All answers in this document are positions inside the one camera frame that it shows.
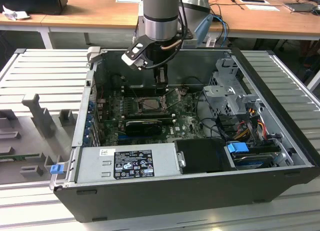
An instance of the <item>aluminum workbench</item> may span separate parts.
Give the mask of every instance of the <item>aluminum workbench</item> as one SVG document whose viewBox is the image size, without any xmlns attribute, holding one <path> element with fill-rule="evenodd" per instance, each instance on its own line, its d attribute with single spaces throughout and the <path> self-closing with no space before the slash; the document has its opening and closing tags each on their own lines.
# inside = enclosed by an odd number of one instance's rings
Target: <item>aluminum workbench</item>
<svg viewBox="0 0 320 231">
<path fill-rule="evenodd" d="M 319 100 L 275 55 L 266 51 L 243 51 L 243 54 L 320 151 Z M 21 101 L 24 94 L 36 91 L 40 105 L 48 108 L 50 114 L 70 109 L 76 115 L 88 70 L 87 50 L 20 50 L 0 73 L 0 107 L 12 109 L 17 117 L 30 115 Z M 1 229 L 307 231 L 319 230 L 319 227 L 319 178 L 296 185 L 269 203 L 84 224 L 75 221 L 49 189 L 47 180 L 0 186 Z"/>
</svg>

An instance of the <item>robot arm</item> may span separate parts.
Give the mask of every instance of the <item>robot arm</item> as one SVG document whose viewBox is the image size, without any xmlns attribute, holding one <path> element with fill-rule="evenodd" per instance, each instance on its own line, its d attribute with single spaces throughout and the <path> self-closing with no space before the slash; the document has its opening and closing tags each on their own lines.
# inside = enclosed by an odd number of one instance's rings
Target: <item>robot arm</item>
<svg viewBox="0 0 320 231">
<path fill-rule="evenodd" d="M 186 40 L 189 44 L 194 40 L 193 48 L 197 46 L 194 32 L 211 15 L 210 10 L 209 0 L 143 0 L 139 38 L 126 50 L 122 60 L 133 69 L 153 70 L 157 86 L 165 87 L 168 84 L 167 62 L 175 57 Z M 201 29 L 205 34 L 212 18 L 207 20 L 207 27 Z"/>
</svg>

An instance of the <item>wooden desk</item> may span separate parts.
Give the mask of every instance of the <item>wooden desk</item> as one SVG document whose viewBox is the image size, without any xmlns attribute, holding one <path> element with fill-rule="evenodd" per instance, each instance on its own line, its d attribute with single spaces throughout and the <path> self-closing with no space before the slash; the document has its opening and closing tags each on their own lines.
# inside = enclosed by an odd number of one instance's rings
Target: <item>wooden desk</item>
<svg viewBox="0 0 320 231">
<path fill-rule="evenodd" d="M 279 0 L 276 2 L 266 0 L 270 4 L 266 5 L 282 5 L 284 3 L 295 3 L 296 0 Z M 218 0 L 217 4 L 233 4 L 231 0 Z M 318 40 L 320 38 L 320 17 L 312 13 L 292 12 L 285 6 L 277 6 L 280 11 L 263 11 L 250 10 L 242 5 L 242 10 L 238 5 L 221 5 L 223 19 L 229 24 L 230 37 L 246 37 L 246 38 L 274 38 L 274 36 L 291 36 L 286 39 L 310 39 Z M 219 14 L 217 5 L 213 5 L 212 9 Z M 221 24 L 214 23 L 211 32 L 221 32 Z"/>
<path fill-rule="evenodd" d="M 50 27 L 134 29 L 137 3 L 116 0 L 68 0 L 61 15 L 47 15 L 41 22 Z"/>
<path fill-rule="evenodd" d="M 267 0 L 271 5 L 281 2 Z M 218 0 L 218 4 L 233 4 L 231 0 Z M 221 5 L 223 19 L 229 25 L 229 37 L 319 40 L 320 17 L 311 13 L 290 13 L 280 6 L 280 11 L 249 10 L 245 5 Z M 216 5 L 212 9 L 217 14 Z M 124 34 L 131 35 L 138 17 L 137 3 L 117 3 L 116 0 L 68 0 L 61 15 L 31 15 L 31 19 L 11 21 L 0 17 L 0 29 L 40 32 L 47 49 L 54 48 L 52 32 Z M 218 36 L 222 30 L 219 22 L 212 24 L 211 36 Z"/>
</svg>

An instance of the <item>floor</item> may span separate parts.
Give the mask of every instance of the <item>floor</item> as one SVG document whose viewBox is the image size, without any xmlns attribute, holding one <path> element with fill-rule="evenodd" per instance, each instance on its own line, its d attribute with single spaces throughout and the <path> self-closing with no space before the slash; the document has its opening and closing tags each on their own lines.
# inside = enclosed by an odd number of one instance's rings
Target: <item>floor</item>
<svg viewBox="0 0 320 231">
<path fill-rule="evenodd" d="M 131 35 L 113 34 L 110 37 L 103 33 L 90 33 L 89 37 L 91 46 L 104 48 L 126 48 L 132 42 Z M 54 32 L 53 42 L 57 49 L 87 49 L 89 47 L 85 43 L 83 33 Z M 232 41 L 232 45 L 241 50 L 252 50 L 255 42 L 253 38 L 236 38 Z M 260 50 L 270 50 L 275 42 L 276 40 L 272 39 L 266 40 Z M 290 40 L 283 46 L 284 51 L 279 51 L 278 48 L 282 42 L 283 40 L 280 40 L 273 51 L 299 79 L 302 79 L 305 68 L 299 63 L 299 41 Z M 37 32 L 2 31 L 0 34 L 0 70 L 18 48 L 44 49 L 45 47 Z M 314 93 L 320 96 L 320 88 L 318 87 Z"/>
</svg>

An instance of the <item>motherboard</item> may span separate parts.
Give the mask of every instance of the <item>motherboard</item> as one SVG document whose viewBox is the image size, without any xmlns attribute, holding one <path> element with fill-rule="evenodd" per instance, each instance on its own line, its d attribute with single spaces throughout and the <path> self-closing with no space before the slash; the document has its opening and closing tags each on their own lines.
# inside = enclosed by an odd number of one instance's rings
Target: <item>motherboard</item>
<svg viewBox="0 0 320 231">
<path fill-rule="evenodd" d="M 97 101 L 101 144 L 161 144 L 205 138 L 196 117 L 196 102 L 196 92 L 180 87 L 163 95 L 147 89 L 114 90 Z"/>
</svg>

